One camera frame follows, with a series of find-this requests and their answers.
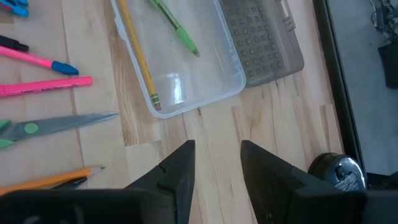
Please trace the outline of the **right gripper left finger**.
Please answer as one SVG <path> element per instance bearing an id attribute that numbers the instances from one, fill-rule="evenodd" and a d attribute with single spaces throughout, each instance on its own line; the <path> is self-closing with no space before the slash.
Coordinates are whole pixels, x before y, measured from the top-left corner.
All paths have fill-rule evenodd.
<path id="1" fill-rule="evenodd" d="M 126 188 L 137 194 L 141 224 L 189 224 L 195 141 L 188 140 Z"/>

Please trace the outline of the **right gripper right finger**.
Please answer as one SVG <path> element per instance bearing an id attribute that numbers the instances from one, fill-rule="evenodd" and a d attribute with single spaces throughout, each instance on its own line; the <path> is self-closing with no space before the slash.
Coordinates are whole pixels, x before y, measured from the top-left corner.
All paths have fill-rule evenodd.
<path id="1" fill-rule="evenodd" d="M 357 224 L 366 196 L 345 192 L 275 156 L 241 142 L 244 182 L 258 224 Z"/>

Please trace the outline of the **clear pencil box grey lid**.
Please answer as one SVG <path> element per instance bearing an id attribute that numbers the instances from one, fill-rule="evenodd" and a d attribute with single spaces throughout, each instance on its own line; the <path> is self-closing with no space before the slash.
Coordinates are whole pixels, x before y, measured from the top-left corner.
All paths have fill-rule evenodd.
<path id="1" fill-rule="evenodd" d="M 163 0 L 200 53 L 194 56 L 149 0 L 126 0 L 162 109 L 157 111 L 117 0 L 115 23 L 149 111 L 167 119 L 303 69 L 287 0 Z"/>

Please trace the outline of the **green handled scissors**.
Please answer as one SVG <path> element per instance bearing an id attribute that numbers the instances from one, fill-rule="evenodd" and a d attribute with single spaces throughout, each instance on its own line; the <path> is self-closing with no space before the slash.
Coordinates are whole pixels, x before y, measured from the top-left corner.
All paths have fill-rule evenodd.
<path id="1" fill-rule="evenodd" d="M 81 114 L 20 123 L 13 123 L 10 119 L 3 119 L 0 120 L 0 149 L 13 146 L 17 141 L 24 139 L 89 126 L 114 119 L 117 116 L 117 113 Z"/>

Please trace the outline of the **yellow pencil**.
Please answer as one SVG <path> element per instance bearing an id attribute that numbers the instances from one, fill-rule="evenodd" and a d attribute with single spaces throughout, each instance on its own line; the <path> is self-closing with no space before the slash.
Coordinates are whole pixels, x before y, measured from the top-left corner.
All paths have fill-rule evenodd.
<path id="1" fill-rule="evenodd" d="M 124 22 L 124 25 L 127 28 L 127 34 L 128 34 L 128 37 L 129 37 L 129 41 L 132 44 L 133 50 L 134 50 L 134 52 L 136 54 L 136 58 L 137 58 L 137 62 L 139 64 L 139 68 L 141 70 L 141 73 L 142 73 L 143 79 L 145 81 L 147 90 L 148 90 L 148 92 L 150 94 L 151 102 L 154 105 L 154 108 L 157 111 L 160 111 L 162 109 L 162 107 L 161 107 L 161 103 L 160 103 L 160 100 L 159 100 L 159 96 L 158 96 L 158 94 L 156 92 L 154 83 L 152 81 L 149 69 L 148 69 L 147 64 L 146 64 L 146 60 L 145 60 L 143 51 L 142 51 L 141 46 L 139 44 L 139 40 L 137 38 L 137 34 L 136 34 L 135 28 L 133 26 L 129 10 L 127 8 L 127 1 L 126 0 L 117 0 L 117 1 L 118 1 L 119 10 L 121 11 L 122 20 Z"/>

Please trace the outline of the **green mechanical pencil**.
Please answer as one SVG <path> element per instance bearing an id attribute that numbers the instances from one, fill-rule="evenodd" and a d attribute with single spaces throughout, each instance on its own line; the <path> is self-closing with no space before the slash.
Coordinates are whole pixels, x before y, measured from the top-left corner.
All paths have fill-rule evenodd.
<path id="1" fill-rule="evenodd" d="M 169 21 L 170 25 L 174 28 L 176 35 L 184 43 L 186 48 L 196 57 L 200 56 L 198 48 L 194 41 L 191 39 L 187 31 L 180 25 L 178 20 L 172 14 L 170 9 L 166 6 L 163 0 L 149 0 Z"/>

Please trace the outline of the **pink highlighter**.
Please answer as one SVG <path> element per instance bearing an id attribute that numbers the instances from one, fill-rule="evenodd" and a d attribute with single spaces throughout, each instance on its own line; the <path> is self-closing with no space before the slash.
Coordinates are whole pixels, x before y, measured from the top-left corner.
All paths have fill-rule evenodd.
<path id="1" fill-rule="evenodd" d="M 77 77 L 41 82 L 0 85 L 0 98 L 24 95 L 28 93 L 37 93 L 41 91 L 52 91 L 81 86 L 90 86 L 92 84 L 93 79 L 91 77 Z"/>

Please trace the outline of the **pink pen blue cap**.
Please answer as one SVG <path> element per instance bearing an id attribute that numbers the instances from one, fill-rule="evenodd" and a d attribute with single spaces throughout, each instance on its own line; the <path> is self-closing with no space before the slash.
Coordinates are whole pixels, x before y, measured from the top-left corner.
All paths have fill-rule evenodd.
<path id="1" fill-rule="evenodd" d="M 28 63 L 32 63 L 34 65 L 38 65 L 40 67 L 49 68 L 58 73 L 62 73 L 64 75 L 78 75 L 79 71 L 69 65 L 67 63 L 62 63 L 56 60 L 47 60 L 45 58 L 41 58 L 32 54 L 27 54 L 24 52 L 20 52 L 17 50 L 9 49 L 7 47 L 0 46 L 0 55 L 7 56 L 10 58 L 14 58 L 17 60 L 25 61 Z"/>

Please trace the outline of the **slim black pen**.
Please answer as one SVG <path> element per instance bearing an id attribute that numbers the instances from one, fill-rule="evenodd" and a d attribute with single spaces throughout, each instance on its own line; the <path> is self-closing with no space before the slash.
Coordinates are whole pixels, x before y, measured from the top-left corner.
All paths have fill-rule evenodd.
<path id="1" fill-rule="evenodd" d="M 18 40 L 11 39 L 8 37 L 5 37 L 3 35 L 0 35 L 0 46 L 1 47 L 7 47 L 13 50 L 18 50 L 22 52 L 28 52 L 29 51 L 29 46 L 24 45 L 20 43 Z"/>

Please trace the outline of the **black mounting bar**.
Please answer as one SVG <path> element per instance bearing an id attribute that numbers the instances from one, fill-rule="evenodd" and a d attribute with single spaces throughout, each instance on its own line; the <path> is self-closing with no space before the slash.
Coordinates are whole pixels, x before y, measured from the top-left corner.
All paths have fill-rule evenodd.
<path id="1" fill-rule="evenodd" d="M 378 48 L 382 61 L 386 86 L 398 90 L 398 43 L 390 43 Z"/>

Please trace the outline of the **black metal table frame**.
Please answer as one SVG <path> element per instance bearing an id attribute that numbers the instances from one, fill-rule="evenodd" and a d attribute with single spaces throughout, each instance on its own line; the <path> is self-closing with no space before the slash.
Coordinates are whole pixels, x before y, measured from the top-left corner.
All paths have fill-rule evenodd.
<path id="1" fill-rule="evenodd" d="M 398 190 L 398 90 L 378 48 L 398 43 L 398 0 L 312 0 L 344 152 L 370 189 Z"/>

